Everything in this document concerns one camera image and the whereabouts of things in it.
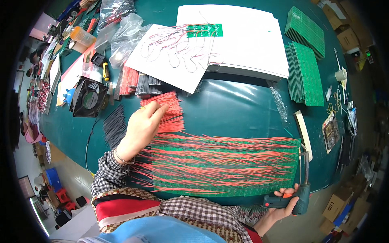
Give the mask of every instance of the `person's left hand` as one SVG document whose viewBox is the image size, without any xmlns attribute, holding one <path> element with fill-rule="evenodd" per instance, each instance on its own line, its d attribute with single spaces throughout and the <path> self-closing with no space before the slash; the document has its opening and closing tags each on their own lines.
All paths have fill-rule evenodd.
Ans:
<svg viewBox="0 0 389 243">
<path fill-rule="evenodd" d="M 296 183 L 294 188 L 281 188 L 279 191 L 275 191 L 274 195 L 282 197 L 284 194 L 294 194 L 298 190 L 299 185 Z M 294 197 L 290 200 L 286 208 L 269 208 L 267 215 L 274 221 L 281 220 L 292 214 L 293 208 L 296 205 L 299 197 Z"/>
</svg>

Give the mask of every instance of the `red stool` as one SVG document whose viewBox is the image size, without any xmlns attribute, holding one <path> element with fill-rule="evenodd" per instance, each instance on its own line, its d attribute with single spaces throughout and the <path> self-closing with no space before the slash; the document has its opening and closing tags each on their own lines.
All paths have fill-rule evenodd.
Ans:
<svg viewBox="0 0 389 243">
<path fill-rule="evenodd" d="M 56 195 L 61 203 L 69 202 L 71 199 L 66 195 L 66 189 L 61 188 L 58 192 L 56 192 Z"/>
<path fill-rule="evenodd" d="M 72 210 L 76 210 L 76 204 L 73 203 L 72 201 L 68 202 L 66 205 L 65 205 L 65 208 L 71 212 Z"/>
</svg>

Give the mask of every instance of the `silver bracelet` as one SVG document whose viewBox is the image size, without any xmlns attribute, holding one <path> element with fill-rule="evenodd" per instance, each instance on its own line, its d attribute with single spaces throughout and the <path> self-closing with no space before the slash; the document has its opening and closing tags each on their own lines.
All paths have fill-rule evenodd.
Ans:
<svg viewBox="0 0 389 243">
<path fill-rule="evenodd" d="M 125 163 L 125 164 L 134 164 L 135 157 L 134 157 L 134 160 L 133 160 L 132 162 L 127 162 L 127 161 L 123 160 L 122 158 L 120 158 L 119 154 L 117 154 L 116 148 L 114 149 L 114 153 L 115 153 L 116 157 L 117 157 L 119 160 L 121 160 L 123 163 Z"/>
</svg>

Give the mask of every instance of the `blue bin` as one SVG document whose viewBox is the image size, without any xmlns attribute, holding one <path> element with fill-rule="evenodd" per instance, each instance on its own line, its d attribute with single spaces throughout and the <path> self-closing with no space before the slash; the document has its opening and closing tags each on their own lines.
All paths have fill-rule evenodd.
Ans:
<svg viewBox="0 0 389 243">
<path fill-rule="evenodd" d="M 58 192 L 61 188 L 60 178 L 58 177 L 57 170 L 55 168 L 46 170 L 47 178 L 50 185 L 54 188 L 54 192 Z"/>
</svg>

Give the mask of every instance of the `blue face mask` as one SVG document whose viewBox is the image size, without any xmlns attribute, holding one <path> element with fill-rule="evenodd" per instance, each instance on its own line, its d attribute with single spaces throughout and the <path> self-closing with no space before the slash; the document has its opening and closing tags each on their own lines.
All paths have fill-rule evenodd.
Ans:
<svg viewBox="0 0 389 243">
<path fill-rule="evenodd" d="M 170 216 L 133 219 L 120 225 L 114 232 L 97 237 L 79 239 L 85 243 L 225 243 L 217 234 L 182 222 Z"/>
</svg>

